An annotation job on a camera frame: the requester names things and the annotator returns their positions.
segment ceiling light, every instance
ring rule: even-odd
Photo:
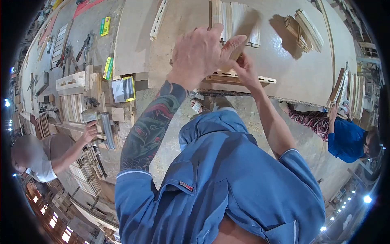
[[[370,198],[370,196],[365,196],[364,198],[363,198],[363,200],[364,200],[364,202],[365,203],[370,203],[371,201],[372,201],[372,199]]]

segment red mat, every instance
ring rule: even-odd
[[[50,20],[50,23],[46,26],[45,32],[43,33],[43,35],[39,39],[38,46],[41,46],[43,44],[43,42],[45,41],[46,37],[51,35],[51,31],[53,30],[54,22],[55,22],[55,19],[57,19],[57,15],[58,15],[58,12],[55,15],[53,15],[53,17]]]
[[[92,8],[96,4],[103,2],[104,0],[86,0],[82,4],[77,5],[76,11],[74,12],[73,19],[84,13],[88,9]]]

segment shirt label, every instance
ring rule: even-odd
[[[185,188],[187,188],[190,191],[192,191],[194,189],[192,186],[189,186],[182,181],[179,181],[179,185],[184,186]]]

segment tattooed arm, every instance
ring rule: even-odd
[[[188,90],[166,80],[154,101],[134,124],[121,154],[121,171],[143,169],[149,165],[160,148],[168,125],[180,105],[188,96]]]
[[[202,79],[226,63],[234,49],[246,40],[246,36],[232,37],[221,49],[222,30],[223,25],[216,24],[211,30],[196,28],[177,38],[172,55],[174,64],[167,80],[131,128],[123,145],[121,171],[149,170],[168,125],[188,91],[197,88]]]

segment man in white t-shirt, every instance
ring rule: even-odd
[[[12,165],[18,172],[26,172],[39,182],[48,182],[57,178],[76,161],[83,147],[96,137],[96,121],[89,122],[84,133],[76,142],[64,134],[55,134],[45,139],[33,135],[24,135],[16,140],[11,148]]]

